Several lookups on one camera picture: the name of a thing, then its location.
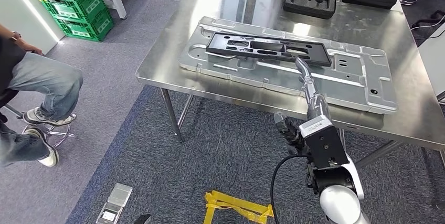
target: hole in metal panel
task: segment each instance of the hole in metal panel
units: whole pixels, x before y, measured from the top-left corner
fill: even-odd
[[[277,55],[277,52],[274,51],[258,50],[257,52],[263,55]]]
[[[263,49],[263,50],[284,52],[284,45],[278,44],[278,43],[266,43],[266,42],[252,41],[250,43],[250,47],[254,48],[254,49]]]
[[[247,41],[238,41],[238,40],[229,40],[227,42],[228,45],[231,46],[239,46],[239,47],[246,47],[249,45]]]
[[[309,51],[306,48],[299,47],[287,47],[286,52],[292,52],[294,54],[307,55]]]

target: wristwatch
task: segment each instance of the wristwatch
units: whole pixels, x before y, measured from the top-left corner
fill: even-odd
[[[11,38],[9,38],[9,40],[15,43],[16,41],[18,41],[18,39],[22,37],[22,35],[16,31],[13,31],[13,33],[14,35]]]

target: person's arm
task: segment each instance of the person's arm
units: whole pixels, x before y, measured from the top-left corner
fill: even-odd
[[[15,35],[12,31],[10,31],[8,28],[4,27],[2,24],[0,24],[0,37],[5,39],[10,39]],[[34,52],[39,55],[43,55],[41,49],[28,44],[26,41],[24,41],[22,38],[18,38],[15,42],[16,45],[18,45],[21,49],[25,51]]]

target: sneaker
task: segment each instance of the sneaker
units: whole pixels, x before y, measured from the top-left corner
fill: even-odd
[[[45,124],[49,124],[51,126],[59,127],[59,126],[70,124],[75,119],[73,116],[69,116],[65,120],[51,121],[51,120],[44,119],[44,118],[38,116],[36,113],[38,109],[39,108],[37,107],[37,108],[29,110],[28,112],[23,114],[23,120],[25,121],[25,123],[27,123],[29,125],[45,123]]]
[[[47,167],[53,167],[57,165],[57,163],[59,162],[59,153],[57,153],[57,150],[46,142],[45,135],[40,129],[31,127],[25,130],[24,134],[34,135],[42,139],[43,143],[49,150],[49,153],[46,156],[39,158],[37,161]]]

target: green plastic crate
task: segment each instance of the green plastic crate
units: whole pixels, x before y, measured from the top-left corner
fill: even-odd
[[[69,19],[56,19],[56,22],[68,37],[92,41],[102,41],[114,26],[108,9],[101,11],[90,24],[73,22]]]
[[[106,9],[103,0],[40,0],[54,18],[90,23],[99,12]]]

